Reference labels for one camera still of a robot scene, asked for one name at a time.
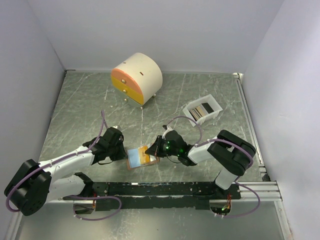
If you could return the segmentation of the pink leather card holder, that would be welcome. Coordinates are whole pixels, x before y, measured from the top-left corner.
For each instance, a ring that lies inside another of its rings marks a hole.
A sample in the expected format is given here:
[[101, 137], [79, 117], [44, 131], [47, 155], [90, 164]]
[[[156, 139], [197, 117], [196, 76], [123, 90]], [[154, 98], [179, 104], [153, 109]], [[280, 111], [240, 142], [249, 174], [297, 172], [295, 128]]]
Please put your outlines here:
[[134, 148], [134, 149], [129, 149], [127, 151], [127, 168], [129, 170], [135, 169], [135, 168], [141, 168], [141, 167], [146, 167], [149, 165], [153, 165], [153, 164], [157, 164], [160, 159], [158, 157], [150, 156], [150, 163], [145, 164], [145, 165], [140, 165], [139, 163], [139, 155], [138, 155], [138, 148]]

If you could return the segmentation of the white plastic card bin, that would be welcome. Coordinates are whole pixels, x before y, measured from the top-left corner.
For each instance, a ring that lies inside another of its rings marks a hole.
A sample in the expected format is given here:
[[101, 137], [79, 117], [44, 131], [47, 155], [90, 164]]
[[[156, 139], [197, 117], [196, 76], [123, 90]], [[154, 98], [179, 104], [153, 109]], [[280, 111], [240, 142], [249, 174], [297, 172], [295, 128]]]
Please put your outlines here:
[[182, 111], [186, 117], [202, 125], [205, 121], [215, 119], [222, 110], [216, 99], [208, 94], [189, 102]]

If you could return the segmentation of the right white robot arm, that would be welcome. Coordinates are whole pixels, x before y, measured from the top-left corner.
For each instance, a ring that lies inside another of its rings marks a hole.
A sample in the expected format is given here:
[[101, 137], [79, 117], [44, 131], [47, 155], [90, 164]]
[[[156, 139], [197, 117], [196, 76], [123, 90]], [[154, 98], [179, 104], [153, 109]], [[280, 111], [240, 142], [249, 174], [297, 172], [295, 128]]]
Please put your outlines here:
[[207, 160], [218, 161], [223, 169], [212, 186], [212, 193], [218, 199], [228, 195], [232, 183], [253, 165], [256, 153], [257, 150], [252, 144], [225, 129], [215, 138], [194, 145], [186, 143], [177, 131], [166, 130], [145, 151], [145, 154], [158, 158], [175, 156], [187, 167]]

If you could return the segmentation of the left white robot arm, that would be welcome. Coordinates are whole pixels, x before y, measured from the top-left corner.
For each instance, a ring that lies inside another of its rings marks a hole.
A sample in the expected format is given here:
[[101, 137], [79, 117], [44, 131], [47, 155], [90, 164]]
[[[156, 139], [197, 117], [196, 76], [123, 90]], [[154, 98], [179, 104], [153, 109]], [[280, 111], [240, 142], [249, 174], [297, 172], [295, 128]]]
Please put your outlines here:
[[61, 157], [42, 162], [26, 160], [4, 190], [6, 206], [13, 203], [15, 211], [30, 216], [52, 200], [68, 196], [89, 199], [94, 192], [93, 181], [79, 170], [104, 160], [126, 159], [123, 142], [120, 128], [112, 126], [99, 138]]

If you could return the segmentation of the stack of cards in bin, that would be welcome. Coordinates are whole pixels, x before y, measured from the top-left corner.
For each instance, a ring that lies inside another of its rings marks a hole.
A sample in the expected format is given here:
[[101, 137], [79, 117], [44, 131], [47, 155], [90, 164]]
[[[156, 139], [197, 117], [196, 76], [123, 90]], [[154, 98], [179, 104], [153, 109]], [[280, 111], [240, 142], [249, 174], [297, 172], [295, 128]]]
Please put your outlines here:
[[206, 115], [212, 114], [213, 112], [214, 109], [209, 105], [208, 102], [201, 103], [197, 107], [189, 110], [189, 113], [196, 121], [198, 121], [202, 117], [205, 117]]

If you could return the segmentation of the cream round drawer cabinet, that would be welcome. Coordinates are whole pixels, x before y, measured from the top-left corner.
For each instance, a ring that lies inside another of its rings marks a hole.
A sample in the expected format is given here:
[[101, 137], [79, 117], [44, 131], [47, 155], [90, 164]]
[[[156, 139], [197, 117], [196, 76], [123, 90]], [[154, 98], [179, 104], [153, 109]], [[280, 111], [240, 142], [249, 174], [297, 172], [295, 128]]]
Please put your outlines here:
[[136, 52], [112, 69], [112, 85], [129, 105], [142, 108], [161, 89], [163, 74], [149, 56]]

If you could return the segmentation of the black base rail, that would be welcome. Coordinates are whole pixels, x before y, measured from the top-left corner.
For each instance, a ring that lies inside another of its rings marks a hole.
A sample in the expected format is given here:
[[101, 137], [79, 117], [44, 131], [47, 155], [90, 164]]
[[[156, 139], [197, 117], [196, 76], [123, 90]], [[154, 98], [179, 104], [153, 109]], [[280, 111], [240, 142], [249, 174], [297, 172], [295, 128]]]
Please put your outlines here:
[[210, 201], [226, 203], [241, 198], [239, 187], [228, 190], [214, 182], [94, 182], [89, 197], [113, 196], [121, 200], [122, 209], [195, 208], [209, 210]]

